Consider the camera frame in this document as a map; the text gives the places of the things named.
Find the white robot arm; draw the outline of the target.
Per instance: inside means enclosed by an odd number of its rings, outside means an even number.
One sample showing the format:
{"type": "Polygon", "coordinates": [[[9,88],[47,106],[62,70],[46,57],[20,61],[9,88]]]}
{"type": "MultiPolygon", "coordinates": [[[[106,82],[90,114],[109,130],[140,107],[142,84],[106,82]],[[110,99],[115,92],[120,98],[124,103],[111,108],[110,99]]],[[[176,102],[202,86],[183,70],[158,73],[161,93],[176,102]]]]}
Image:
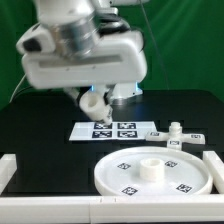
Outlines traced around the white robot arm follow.
{"type": "Polygon", "coordinates": [[[90,87],[110,102],[142,94],[147,62],[141,31],[118,15],[137,0],[33,0],[38,23],[17,42],[36,89],[90,87]]]}

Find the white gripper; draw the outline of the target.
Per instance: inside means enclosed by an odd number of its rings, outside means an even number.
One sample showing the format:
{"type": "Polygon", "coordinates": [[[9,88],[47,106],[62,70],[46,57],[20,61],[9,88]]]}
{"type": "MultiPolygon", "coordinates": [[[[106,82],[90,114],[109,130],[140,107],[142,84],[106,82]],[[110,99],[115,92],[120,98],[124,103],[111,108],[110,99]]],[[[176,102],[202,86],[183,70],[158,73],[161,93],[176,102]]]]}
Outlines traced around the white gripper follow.
{"type": "Polygon", "coordinates": [[[22,65],[36,89],[65,88],[77,104],[80,91],[74,87],[107,85],[103,98],[111,103],[114,84],[141,82],[146,76],[143,45],[141,32],[128,31],[103,36],[88,57],[65,59],[54,53],[31,53],[22,57],[22,65]]]}

